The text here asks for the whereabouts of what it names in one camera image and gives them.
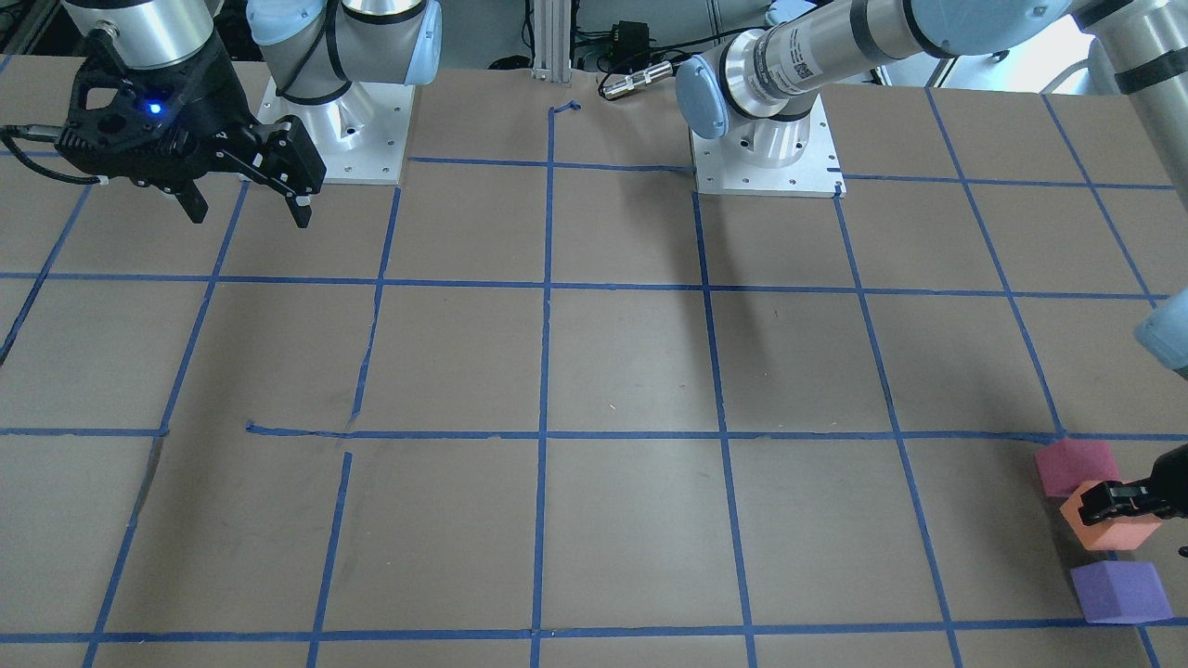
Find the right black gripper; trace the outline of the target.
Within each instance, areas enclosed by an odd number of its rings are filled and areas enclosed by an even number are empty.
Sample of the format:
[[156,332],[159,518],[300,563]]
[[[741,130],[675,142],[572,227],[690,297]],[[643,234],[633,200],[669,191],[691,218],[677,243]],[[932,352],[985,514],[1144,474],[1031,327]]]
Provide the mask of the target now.
[[173,188],[191,223],[204,223],[207,198],[194,182],[232,171],[283,196],[301,229],[327,166],[301,116],[255,122],[216,32],[187,58],[154,69],[124,63],[110,34],[86,34],[88,56],[72,77],[71,105],[53,147],[91,176],[128,177]]

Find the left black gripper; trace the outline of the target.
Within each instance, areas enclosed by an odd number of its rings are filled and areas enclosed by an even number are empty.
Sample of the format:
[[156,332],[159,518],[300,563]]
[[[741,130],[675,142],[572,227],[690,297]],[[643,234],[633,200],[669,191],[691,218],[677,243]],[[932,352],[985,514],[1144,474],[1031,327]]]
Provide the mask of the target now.
[[1187,517],[1187,445],[1165,452],[1154,462],[1151,479],[1136,483],[1091,483],[1080,494],[1078,511],[1086,527],[1104,519],[1137,519],[1155,516],[1159,519]]

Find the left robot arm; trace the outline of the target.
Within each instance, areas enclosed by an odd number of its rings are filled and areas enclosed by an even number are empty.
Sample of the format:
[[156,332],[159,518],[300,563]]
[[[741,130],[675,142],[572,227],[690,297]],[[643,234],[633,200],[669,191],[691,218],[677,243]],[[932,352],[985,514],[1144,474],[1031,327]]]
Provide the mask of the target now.
[[[1070,15],[1121,59],[1120,95],[1074,122],[1048,94],[914,94],[908,119],[843,78],[921,53],[1015,48]],[[1183,1],[835,1],[726,34],[678,67],[700,196],[822,198],[849,285],[709,294],[860,309],[887,401],[877,437],[1184,436],[1184,294],[1123,223],[1184,209]]]

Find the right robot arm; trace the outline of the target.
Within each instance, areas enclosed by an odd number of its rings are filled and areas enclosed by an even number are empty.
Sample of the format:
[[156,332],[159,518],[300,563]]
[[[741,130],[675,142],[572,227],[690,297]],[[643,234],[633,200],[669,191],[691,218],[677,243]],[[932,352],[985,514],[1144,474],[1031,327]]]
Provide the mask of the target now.
[[253,114],[203,1],[68,1],[89,53],[72,78],[55,149],[97,179],[126,178],[208,212],[197,181],[238,174],[270,187],[305,228],[328,169],[375,122],[365,88],[432,82],[442,51],[437,1],[251,1],[282,114]]

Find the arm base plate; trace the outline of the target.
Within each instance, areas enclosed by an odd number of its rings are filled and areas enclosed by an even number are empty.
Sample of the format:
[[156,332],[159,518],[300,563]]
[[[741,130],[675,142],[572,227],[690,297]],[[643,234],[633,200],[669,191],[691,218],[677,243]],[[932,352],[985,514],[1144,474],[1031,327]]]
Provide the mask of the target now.
[[326,185],[399,185],[405,164],[413,86],[355,82],[343,97],[318,106],[292,103],[267,82],[258,118],[302,119],[322,157]]
[[798,120],[742,120],[716,139],[689,133],[697,191],[720,196],[840,198],[847,194],[832,128],[819,93]]

